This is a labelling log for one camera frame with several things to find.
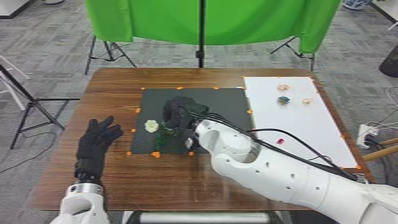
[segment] gray carpet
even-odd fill
[[[328,35],[315,54],[315,74],[337,108],[351,137],[356,126],[378,121],[394,110],[383,90],[398,85],[398,79],[378,72],[378,64],[395,45],[398,28],[387,31],[390,22],[371,9],[362,12],[339,9]],[[90,25],[83,10],[83,0],[67,0],[58,6],[45,6],[40,1],[12,20],[0,20],[0,54],[13,62],[31,79],[21,79],[22,85],[37,97],[79,97],[90,76],[83,76],[83,67],[90,43]],[[298,59],[283,48],[267,52],[282,42],[205,48],[207,67],[241,68],[307,68],[308,61]],[[136,39],[122,46],[138,67],[195,67],[193,52],[196,47]],[[99,67],[127,67],[125,59],[115,63],[92,62],[90,72]],[[58,104],[45,105],[49,111]],[[74,104],[68,105],[60,120],[67,124]],[[33,112],[29,123],[44,120]],[[395,121],[398,113],[387,121]],[[44,134],[17,142],[17,149],[8,151],[8,144],[21,119],[21,112],[8,94],[0,95],[0,170],[29,158],[51,143],[52,135]],[[26,135],[54,131],[47,126]],[[392,131],[379,138],[390,138]],[[0,174],[0,223],[47,223],[54,213],[28,207],[31,187],[37,183],[54,147],[24,165]],[[388,184],[398,186],[398,155],[385,159]],[[369,163],[378,182],[385,182],[379,161]],[[118,213],[109,213],[111,222]]]

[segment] backdrop stand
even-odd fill
[[[292,47],[289,46],[289,42],[291,42],[294,39],[296,39],[296,37],[292,37],[292,38],[283,42],[283,44],[276,47],[276,49],[269,52],[269,54],[273,54],[273,53],[280,50],[282,47],[287,47],[289,50],[291,50],[292,53],[294,53],[294,56],[296,56],[298,58],[307,58],[307,59],[308,59],[308,61],[310,61],[310,71],[314,71],[314,53],[312,53],[310,56],[307,57],[301,53],[296,52],[296,50],[294,50]]]
[[[102,46],[104,46],[104,50],[106,50],[104,54],[108,55],[108,58],[100,58],[100,56],[104,54],[99,57],[92,57],[92,52],[93,52],[93,47],[95,47],[95,36],[93,36],[92,37],[92,42],[90,42],[88,60],[86,60],[86,65],[84,65],[84,73],[83,73],[84,75],[88,74],[90,60],[92,59],[100,59],[102,61],[113,62],[120,57],[125,57],[127,62],[131,63],[132,67],[136,68],[136,65],[134,65],[134,63],[132,63],[132,61],[131,61],[131,59],[129,59],[129,57],[125,55],[125,52],[122,51],[120,46],[116,45],[116,43],[102,41]],[[120,52],[120,56],[118,57],[113,57],[113,52],[111,52],[113,50],[118,50],[118,52]]]
[[[205,35],[205,0],[198,0],[198,49],[195,58],[198,61],[198,68],[204,67],[204,35]]]
[[[76,98],[52,98],[52,99],[40,99],[40,98],[33,98],[33,96],[29,95],[26,89],[22,88],[19,82],[15,81],[5,67],[1,66],[0,64],[0,72],[3,74],[1,76],[1,79],[3,79],[3,82],[6,82],[6,84],[12,86],[15,92],[21,94],[22,98],[28,100],[28,104],[26,104],[26,110],[24,110],[24,113],[22,113],[22,118],[21,118],[21,123],[19,123],[19,126],[17,126],[17,130],[15,130],[15,135],[13,135],[13,139],[12,139],[12,143],[10,143],[10,149],[13,149],[13,146],[15,146],[15,140],[17,140],[17,137],[19,137],[19,134],[24,132],[24,131],[29,131],[33,130],[35,128],[45,126],[47,124],[54,124],[60,129],[63,130],[63,126],[61,124],[58,123],[58,115],[61,113],[61,110],[65,108],[65,105],[68,103],[70,100],[79,100]],[[60,106],[60,109],[56,111],[56,114],[54,116],[47,113],[44,107],[40,106],[40,102],[42,101],[63,101],[63,104]],[[28,115],[29,115],[29,111],[31,109],[37,108],[42,115],[45,116],[47,118],[47,122],[29,126],[24,128],[24,121],[26,121],[26,118],[28,118]]]

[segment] green backdrop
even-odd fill
[[[207,0],[205,45],[244,44],[296,36],[314,53],[339,0]],[[198,0],[84,0],[95,37],[198,42]]]

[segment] black cable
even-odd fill
[[[56,139],[56,134],[52,132],[42,132],[35,135],[29,135],[26,136],[26,138],[31,138],[31,137],[37,137],[38,135],[44,135],[44,134],[51,134],[52,135],[52,139],[51,139],[51,143],[45,147],[45,149],[40,151],[40,153],[31,157],[28,158],[26,160],[22,160],[13,166],[10,166],[8,168],[5,168],[1,171],[0,171],[0,174],[5,173],[10,169],[13,169],[22,163],[26,163],[29,160],[33,160],[42,154],[44,152],[49,150],[49,148],[52,147],[52,144],[54,144],[54,139]]]
[[[299,138],[287,131],[283,131],[283,130],[280,130],[276,128],[260,128],[260,129],[248,130],[248,132],[260,132],[260,131],[280,132],[282,134],[285,134],[296,140],[296,142],[299,142],[299,144],[305,146],[305,148],[314,153],[314,155],[323,159],[323,161],[328,163],[328,165],[335,169],[340,170],[340,168],[337,167],[337,165],[333,164],[333,162],[330,160],[326,160],[324,156],[319,154],[319,152],[314,150],[314,148],[308,146],[308,144],[299,140]]]

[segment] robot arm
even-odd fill
[[[108,216],[102,210],[102,164],[108,146],[120,137],[120,126],[109,124],[113,117],[102,122],[88,122],[84,135],[79,138],[74,177],[76,183],[65,190],[60,202],[60,213],[51,224],[108,224]]]
[[[188,107],[179,104],[173,108],[180,119],[191,115],[182,130],[193,130],[193,135],[180,135],[186,147],[198,143],[216,173],[243,187],[271,200],[310,208],[340,224],[398,223],[395,188],[358,183],[326,171],[331,167],[323,169],[264,147],[220,116],[191,112],[191,102]]]

